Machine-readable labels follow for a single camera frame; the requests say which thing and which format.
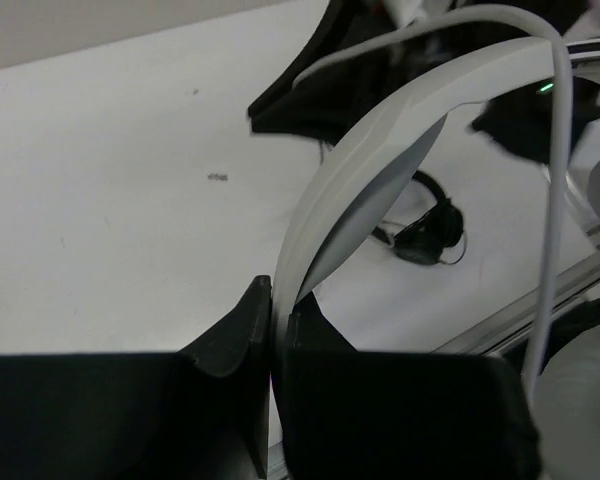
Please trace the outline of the white over-ear headphones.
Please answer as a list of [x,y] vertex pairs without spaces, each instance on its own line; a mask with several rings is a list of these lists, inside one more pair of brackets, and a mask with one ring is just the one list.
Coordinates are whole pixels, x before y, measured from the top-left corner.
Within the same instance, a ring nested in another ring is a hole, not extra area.
[[[460,354],[505,360],[527,403],[556,278],[566,270],[561,253],[575,252],[600,222],[597,212],[578,223],[570,205],[571,166],[589,153],[600,158],[600,146],[582,143],[600,105],[577,99],[580,80],[600,87],[600,37],[493,44],[405,84],[327,154],[294,209],[273,280],[271,382],[280,423],[280,350],[294,308],[308,296],[359,351],[445,354],[437,349],[536,290],[525,341],[502,354]],[[548,164],[514,156],[471,130],[489,101],[540,82],[552,89]],[[397,233],[435,205],[412,180],[417,170],[464,215],[467,250],[455,265],[408,263],[371,236],[383,220]]]

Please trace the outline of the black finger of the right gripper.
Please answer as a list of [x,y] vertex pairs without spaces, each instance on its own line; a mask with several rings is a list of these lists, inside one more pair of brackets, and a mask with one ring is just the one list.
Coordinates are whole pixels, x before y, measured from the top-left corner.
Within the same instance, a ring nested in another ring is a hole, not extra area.
[[329,2],[298,56],[248,107],[251,132],[337,144],[366,113],[414,78],[406,49],[375,50],[296,78],[332,53],[397,28],[385,1]]

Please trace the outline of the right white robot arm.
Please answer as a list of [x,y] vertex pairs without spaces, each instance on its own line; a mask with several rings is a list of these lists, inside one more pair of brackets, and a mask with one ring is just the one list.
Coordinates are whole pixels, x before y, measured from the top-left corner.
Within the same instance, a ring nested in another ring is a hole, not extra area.
[[[299,74],[323,57],[410,25],[417,9],[400,19],[403,7],[386,1],[331,1],[303,50],[247,109],[256,134],[288,134],[336,145],[370,110],[403,85],[462,55],[523,37],[501,23],[448,27],[325,67]],[[506,152],[537,164],[549,162],[552,89],[540,82],[489,101],[471,122]]]

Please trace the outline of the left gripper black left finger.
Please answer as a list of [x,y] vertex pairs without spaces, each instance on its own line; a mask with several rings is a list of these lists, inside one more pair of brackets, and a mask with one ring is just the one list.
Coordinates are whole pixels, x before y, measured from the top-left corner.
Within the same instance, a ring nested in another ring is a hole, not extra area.
[[271,281],[172,352],[0,355],[0,479],[262,479]]

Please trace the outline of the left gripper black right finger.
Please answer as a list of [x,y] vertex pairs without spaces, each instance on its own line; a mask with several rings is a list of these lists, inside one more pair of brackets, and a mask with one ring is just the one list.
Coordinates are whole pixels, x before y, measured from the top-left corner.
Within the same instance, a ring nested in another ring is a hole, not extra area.
[[294,479],[537,479],[516,371],[490,356],[355,349],[313,296],[289,320],[279,413]]

